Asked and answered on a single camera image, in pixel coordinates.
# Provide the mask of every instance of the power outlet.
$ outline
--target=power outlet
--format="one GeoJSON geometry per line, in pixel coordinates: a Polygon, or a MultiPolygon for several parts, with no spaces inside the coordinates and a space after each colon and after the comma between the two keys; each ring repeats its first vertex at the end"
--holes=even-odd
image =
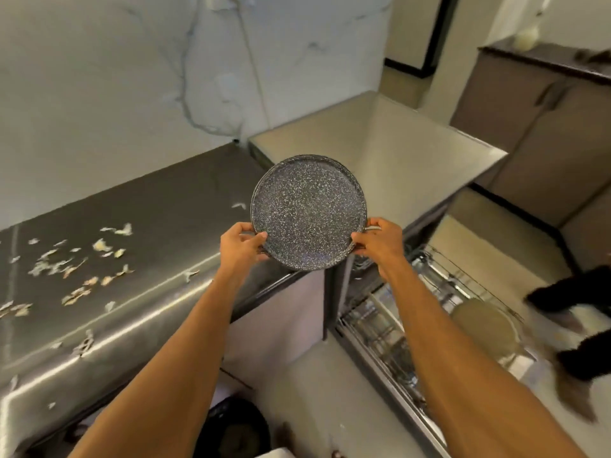
{"type": "Polygon", "coordinates": [[[206,3],[206,8],[211,11],[220,11],[220,10],[232,10],[236,7],[235,3],[231,0],[204,0],[206,3]]]}

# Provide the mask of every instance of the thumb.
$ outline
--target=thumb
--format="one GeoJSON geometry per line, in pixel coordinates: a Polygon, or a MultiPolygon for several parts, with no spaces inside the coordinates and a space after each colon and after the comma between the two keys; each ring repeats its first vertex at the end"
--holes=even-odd
{"type": "Polygon", "coordinates": [[[367,235],[366,233],[354,232],[353,234],[350,235],[350,238],[352,238],[354,242],[358,244],[362,244],[363,246],[366,246],[367,243],[369,243],[369,239],[371,237],[367,235]]]}
{"type": "Polygon", "coordinates": [[[262,246],[265,240],[267,239],[267,233],[262,231],[256,234],[252,239],[248,240],[248,243],[251,244],[255,249],[259,246],[262,246]]]}

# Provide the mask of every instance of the dishwasher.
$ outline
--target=dishwasher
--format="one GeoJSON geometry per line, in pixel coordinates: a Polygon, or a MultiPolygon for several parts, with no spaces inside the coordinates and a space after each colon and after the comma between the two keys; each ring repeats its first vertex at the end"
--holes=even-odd
{"type": "MultiPolygon", "coordinates": [[[[428,245],[446,206],[404,230],[404,253],[420,279],[450,315],[471,299],[503,313],[515,331],[517,348],[497,360],[514,377],[532,386],[544,363],[532,348],[523,319],[456,264],[428,245]]],[[[383,282],[370,260],[351,256],[329,274],[327,292],[333,300],[327,327],[366,377],[382,392],[393,409],[403,415],[432,444],[450,458],[443,433],[432,418],[418,384],[418,376],[405,339],[390,286],[383,282]]]]}

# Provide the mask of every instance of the open dishwasher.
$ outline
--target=open dishwasher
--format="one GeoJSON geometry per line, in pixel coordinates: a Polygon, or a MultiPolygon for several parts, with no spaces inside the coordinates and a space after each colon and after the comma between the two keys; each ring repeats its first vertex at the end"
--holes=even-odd
{"type": "MultiPolygon", "coordinates": [[[[522,318],[432,246],[412,249],[409,238],[409,234],[404,234],[408,261],[450,316],[461,304],[475,299],[502,313],[516,344],[497,361],[522,383],[533,385],[543,363],[531,348],[522,318]]],[[[387,394],[386,400],[399,407],[440,456],[449,458],[443,433],[434,422],[418,385],[390,286],[382,281],[374,264],[360,257],[349,260],[339,275],[342,278],[340,302],[333,331],[340,344],[377,384],[378,390],[387,394]]]]}

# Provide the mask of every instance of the dark gray plate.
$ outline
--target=dark gray plate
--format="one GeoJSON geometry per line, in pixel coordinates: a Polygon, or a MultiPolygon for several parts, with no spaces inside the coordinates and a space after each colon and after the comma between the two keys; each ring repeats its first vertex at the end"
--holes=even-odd
{"type": "Polygon", "coordinates": [[[267,231],[265,252],[295,270],[319,270],[344,260],[353,231],[367,224],[361,186],[328,157],[295,156],[273,166],[250,202],[255,230],[267,231]]]}

